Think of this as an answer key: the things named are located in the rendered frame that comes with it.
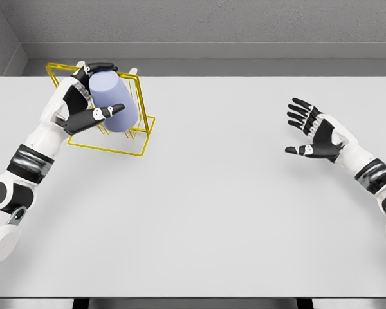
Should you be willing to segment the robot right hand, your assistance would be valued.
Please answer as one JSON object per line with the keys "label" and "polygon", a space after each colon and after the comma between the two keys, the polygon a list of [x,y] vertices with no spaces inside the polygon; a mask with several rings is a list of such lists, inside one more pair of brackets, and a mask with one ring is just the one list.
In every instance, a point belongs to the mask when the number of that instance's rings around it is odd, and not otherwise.
{"label": "robot right hand", "polygon": [[342,149],[354,144],[357,139],[341,123],[330,115],[321,112],[316,106],[298,98],[288,105],[290,117],[288,124],[301,130],[311,143],[302,146],[289,146],[285,152],[308,158],[325,158],[335,162]]}

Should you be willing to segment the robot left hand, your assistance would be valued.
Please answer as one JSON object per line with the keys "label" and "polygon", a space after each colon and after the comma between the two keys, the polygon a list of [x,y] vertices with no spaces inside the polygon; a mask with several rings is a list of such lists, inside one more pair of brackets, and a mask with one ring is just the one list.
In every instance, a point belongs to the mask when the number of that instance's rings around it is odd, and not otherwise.
{"label": "robot left hand", "polygon": [[77,67],[57,86],[40,117],[41,122],[56,126],[69,136],[97,126],[125,109],[122,103],[91,108],[90,78],[101,71],[116,73],[118,68],[113,63],[79,61]]}

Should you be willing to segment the lavender blue cup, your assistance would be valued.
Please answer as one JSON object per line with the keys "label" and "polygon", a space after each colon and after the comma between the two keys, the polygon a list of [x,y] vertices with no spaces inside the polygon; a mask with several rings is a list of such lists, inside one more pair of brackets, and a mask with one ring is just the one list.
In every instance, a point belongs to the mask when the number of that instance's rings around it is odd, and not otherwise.
{"label": "lavender blue cup", "polygon": [[115,71],[99,71],[89,80],[93,103],[97,108],[123,104],[124,110],[104,121],[104,126],[112,132],[124,132],[132,128],[138,120],[138,109],[134,100]]}

